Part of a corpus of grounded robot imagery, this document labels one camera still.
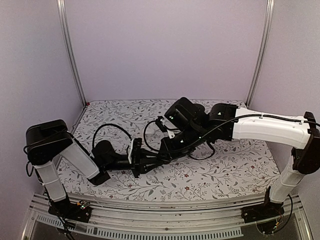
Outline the white earbud case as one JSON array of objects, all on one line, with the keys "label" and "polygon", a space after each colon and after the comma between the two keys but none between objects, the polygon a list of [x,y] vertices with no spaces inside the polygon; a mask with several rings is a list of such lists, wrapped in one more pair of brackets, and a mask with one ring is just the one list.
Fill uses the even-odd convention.
[{"label": "white earbud case", "polygon": [[155,134],[155,130],[153,128],[148,128],[148,129],[145,129],[145,134],[146,135],[153,135]]}]

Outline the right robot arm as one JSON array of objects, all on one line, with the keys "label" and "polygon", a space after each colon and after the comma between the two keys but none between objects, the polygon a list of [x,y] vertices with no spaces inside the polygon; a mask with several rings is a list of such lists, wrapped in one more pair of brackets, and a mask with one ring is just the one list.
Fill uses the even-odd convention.
[{"label": "right robot arm", "polygon": [[320,131],[311,112],[303,116],[272,115],[217,103],[205,113],[202,105],[182,97],[164,116],[180,131],[161,140],[160,150],[172,159],[216,140],[259,140],[292,147],[284,171],[268,188],[264,203],[258,208],[262,218],[274,214],[303,177],[320,168]]}]

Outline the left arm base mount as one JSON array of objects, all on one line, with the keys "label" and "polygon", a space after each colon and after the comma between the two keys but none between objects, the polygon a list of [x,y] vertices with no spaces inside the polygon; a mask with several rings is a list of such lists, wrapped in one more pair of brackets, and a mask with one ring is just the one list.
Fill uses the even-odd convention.
[{"label": "left arm base mount", "polygon": [[68,199],[64,199],[57,202],[51,201],[48,213],[62,219],[88,223],[92,210],[90,206],[82,207],[81,204],[71,203]]}]

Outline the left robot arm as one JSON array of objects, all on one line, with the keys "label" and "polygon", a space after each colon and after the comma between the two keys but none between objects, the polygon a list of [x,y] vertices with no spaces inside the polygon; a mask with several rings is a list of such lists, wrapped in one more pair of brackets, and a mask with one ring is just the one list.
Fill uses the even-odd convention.
[{"label": "left robot arm", "polygon": [[88,151],[68,131],[62,119],[29,127],[25,139],[23,150],[28,163],[35,169],[51,206],[63,217],[70,217],[75,210],[59,177],[57,158],[69,161],[94,186],[107,182],[113,170],[131,170],[138,178],[167,163],[156,153],[143,149],[141,138],[131,139],[125,154],[117,153],[108,140],[94,144]]}]

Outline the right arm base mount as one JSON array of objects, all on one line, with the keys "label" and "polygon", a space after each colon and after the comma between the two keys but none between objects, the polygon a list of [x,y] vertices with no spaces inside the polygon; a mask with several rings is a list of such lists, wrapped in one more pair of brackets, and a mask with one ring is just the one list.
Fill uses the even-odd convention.
[{"label": "right arm base mount", "polygon": [[284,214],[283,203],[263,202],[241,209],[241,217],[245,223],[278,217]]}]

